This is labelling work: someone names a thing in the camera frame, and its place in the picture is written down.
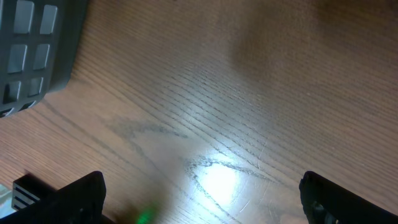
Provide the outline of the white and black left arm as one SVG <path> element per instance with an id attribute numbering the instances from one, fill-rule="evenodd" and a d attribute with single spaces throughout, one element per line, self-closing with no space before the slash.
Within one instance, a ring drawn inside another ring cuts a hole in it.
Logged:
<path id="1" fill-rule="evenodd" d="M 16 211 L 1 218 L 1 224 L 114 224 L 102 214 L 105 197 L 100 171 L 58 190 L 26 174 L 13 182 L 11 207 Z"/>

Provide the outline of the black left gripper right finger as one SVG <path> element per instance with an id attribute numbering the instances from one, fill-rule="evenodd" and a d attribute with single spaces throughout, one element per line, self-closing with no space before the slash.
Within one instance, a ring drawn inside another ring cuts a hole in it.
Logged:
<path id="1" fill-rule="evenodd" d="M 299 190 L 309 223 L 397 223 L 397 215 L 313 171 L 304 173 Z"/>

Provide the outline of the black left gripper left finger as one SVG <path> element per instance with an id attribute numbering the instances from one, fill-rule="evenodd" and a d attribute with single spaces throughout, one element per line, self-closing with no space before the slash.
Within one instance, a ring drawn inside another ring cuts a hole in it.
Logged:
<path id="1" fill-rule="evenodd" d="M 16 211 L 1 218 L 1 224 L 105 224 L 105 197 L 100 171 L 58 190 L 33 174 L 26 174 L 13 182 L 11 207 Z"/>

